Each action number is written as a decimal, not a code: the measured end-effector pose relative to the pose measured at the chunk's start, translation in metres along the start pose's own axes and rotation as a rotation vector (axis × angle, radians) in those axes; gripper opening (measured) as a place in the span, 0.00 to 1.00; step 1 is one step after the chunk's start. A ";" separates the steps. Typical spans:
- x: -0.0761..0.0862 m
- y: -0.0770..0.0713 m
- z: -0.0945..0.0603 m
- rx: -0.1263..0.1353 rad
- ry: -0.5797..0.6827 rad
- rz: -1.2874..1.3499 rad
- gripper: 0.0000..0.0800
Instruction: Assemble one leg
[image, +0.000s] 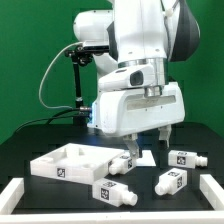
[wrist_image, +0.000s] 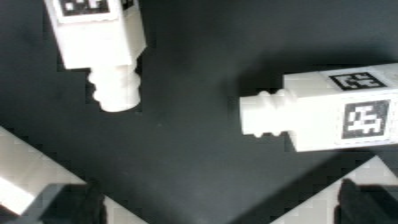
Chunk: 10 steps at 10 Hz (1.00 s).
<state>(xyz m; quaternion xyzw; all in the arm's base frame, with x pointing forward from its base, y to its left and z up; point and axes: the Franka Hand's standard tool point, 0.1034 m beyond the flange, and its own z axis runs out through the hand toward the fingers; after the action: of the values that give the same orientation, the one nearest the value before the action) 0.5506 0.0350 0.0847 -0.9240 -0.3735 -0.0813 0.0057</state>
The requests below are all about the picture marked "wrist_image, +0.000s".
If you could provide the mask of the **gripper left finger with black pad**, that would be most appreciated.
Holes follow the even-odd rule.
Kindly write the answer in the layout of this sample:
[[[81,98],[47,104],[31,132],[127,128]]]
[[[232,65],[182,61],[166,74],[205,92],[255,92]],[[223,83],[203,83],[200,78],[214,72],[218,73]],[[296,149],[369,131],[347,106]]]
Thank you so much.
[[[147,224],[0,126],[0,224]]]

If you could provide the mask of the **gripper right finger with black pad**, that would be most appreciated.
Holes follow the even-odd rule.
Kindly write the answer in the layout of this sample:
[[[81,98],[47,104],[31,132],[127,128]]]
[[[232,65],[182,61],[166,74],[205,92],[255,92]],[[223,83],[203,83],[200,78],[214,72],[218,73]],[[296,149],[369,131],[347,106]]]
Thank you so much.
[[[378,156],[269,224],[398,224],[398,176]]]

